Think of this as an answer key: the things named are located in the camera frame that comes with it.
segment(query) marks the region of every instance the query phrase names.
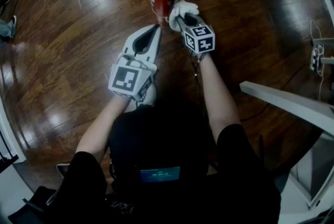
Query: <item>wooden floor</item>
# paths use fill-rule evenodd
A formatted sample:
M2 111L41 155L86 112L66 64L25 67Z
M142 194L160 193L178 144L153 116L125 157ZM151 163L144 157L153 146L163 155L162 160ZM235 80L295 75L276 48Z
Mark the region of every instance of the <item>wooden floor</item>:
M320 78L307 67L309 22L315 20L323 36L334 30L323 0L187 1L198 4L216 32L212 56L242 119L266 105L240 92L244 80L317 98ZM62 180L56 164L71 160L83 132L112 96L111 64L126 38L154 17L148 0L13 0L2 18L12 14L17 31L1 45L0 91L27 156L15 167L33 190L56 188ZM159 97L198 100L179 33L164 30L157 65ZM325 80L323 100L327 89ZM263 137L265 164L276 173L318 136L311 125L272 105L242 124L257 154ZM238 154L238 145L231 147ZM109 178L107 157L103 169Z

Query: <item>wall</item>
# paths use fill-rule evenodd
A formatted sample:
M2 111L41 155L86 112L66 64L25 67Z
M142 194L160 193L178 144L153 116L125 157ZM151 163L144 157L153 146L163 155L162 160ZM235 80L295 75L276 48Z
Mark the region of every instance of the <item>wall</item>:
M33 196L13 166L0 174L0 223L10 223L8 216L19 210Z
M2 135L4 137L4 140L5 140L8 148L9 148L9 150L11 151L12 154L14 154L13 150L11 149L10 143L8 143L8 140L7 140L6 136L4 136L3 129L2 129L1 126L0 126L0 132L2 133ZM7 158L10 158L9 153L8 153L8 151L6 149L6 146L5 146L4 142L3 142L3 140L1 139L1 137L0 137L0 152L1 152L1 154L3 156L5 156Z
M5 108L3 106L2 100L0 99L0 130L4 138L7 140L7 145L12 151L12 154L16 154L18 156L18 160L16 162L25 161L26 157L23 154L22 149L19 146L19 143L16 140L16 137L13 133L13 130L10 127Z

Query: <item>display screen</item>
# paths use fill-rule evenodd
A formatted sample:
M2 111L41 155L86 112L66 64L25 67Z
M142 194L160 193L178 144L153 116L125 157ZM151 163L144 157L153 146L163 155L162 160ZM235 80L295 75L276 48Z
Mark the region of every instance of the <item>display screen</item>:
M180 167L143 169L140 171L142 183L174 181L180 178Z

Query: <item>hand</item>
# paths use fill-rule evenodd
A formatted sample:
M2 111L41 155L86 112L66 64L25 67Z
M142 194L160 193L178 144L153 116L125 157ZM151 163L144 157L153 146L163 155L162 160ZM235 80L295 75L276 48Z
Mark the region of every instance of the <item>hand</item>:
M175 3L171 14L169 15L170 28L176 32L181 32L181 28L178 26L176 18L179 15L184 18L186 13L198 15L198 6L194 3L186 2L184 0L180 0L179 2Z

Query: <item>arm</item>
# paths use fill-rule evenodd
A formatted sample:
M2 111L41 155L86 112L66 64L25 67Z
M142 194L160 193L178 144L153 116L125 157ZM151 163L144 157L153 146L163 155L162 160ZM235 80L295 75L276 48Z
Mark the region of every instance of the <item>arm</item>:
M231 125L240 124L235 102L221 78L210 54L200 62L204 99L214 140L221 131Z
M108 143L110 129L115 119L126 110L130 100L114 95L94 122L82 136L76 152L85 151L92 154L101 163Z

